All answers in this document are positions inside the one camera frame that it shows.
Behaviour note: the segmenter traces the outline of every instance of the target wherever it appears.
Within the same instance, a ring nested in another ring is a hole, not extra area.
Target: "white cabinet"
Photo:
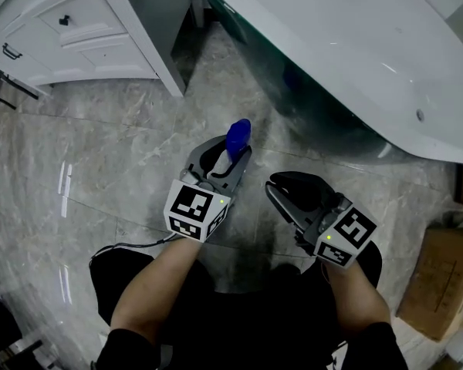
[[[128,0],[5,0],[0,69],[41,90],[82,79],[160,78],[154,63],[170,91],[181,95],[183,82],[169,59],[174,40],[158,51],[141,28]]]
[[[46,0],[29,14],[48,25],[61,45],[126,31],[105,0]]]
[[[144,78],[157,78],[128,34],[76,42],[63,48],[89,61],[93,67],[93,78],[131,78],[142,75]]]

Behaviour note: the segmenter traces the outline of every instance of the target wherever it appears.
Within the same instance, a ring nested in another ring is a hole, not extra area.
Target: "gray tile floor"
[[[229,218],[200,255],[219,291],[259,289],[277,264],[305,270],[312,263],[266,199],[264,183],[277,171],[319,174],[373,212],[382,225],[375,238],[384,257],[379,290],[393,313],[427,224],[463,210],[451,199],[450,164],[353,165],[292,135],[219,25],[184,99],[139,80],[59,84],[38,102],[5,86],[2,94],[20,107],[0,104],[0,294],[27,338],[42,336],[66,368],[88,368],[109,330],[96,313],[90,256],[116,241],[164,237],[163,205],[190,150],[243,117],[252,121],[252,161]],[[61,217],[64,161],[73,173]],[[394,329],[411,369],[428,368],[444,346],[397,318]]]

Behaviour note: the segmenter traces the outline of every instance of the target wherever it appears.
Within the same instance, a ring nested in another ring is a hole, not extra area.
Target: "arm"
[[[348,270],[325,265],[336,302],[338,322],[345,336],[357,335],[371,324],[390,324],[386,301],[367,280],[357,261]]]
[[[189,238],[170,243],[127,285],[111,318],[111,330],[134,331],[155,346],[201,245]]]

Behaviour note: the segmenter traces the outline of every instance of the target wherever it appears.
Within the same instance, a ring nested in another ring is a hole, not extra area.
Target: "person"
[[[347,270],[319,258],[303,274],[280,266],[263,291],[247,294],[214,292],[196,261],[202,245],[182,238],[155,259],[124,249],[93,259],[98,310],[110,324],[97,370],[158,368],[161,344],[173,346],[173,370],[326,368],[344,341],[343,369],[407,368],[375,288],[375,244]]]

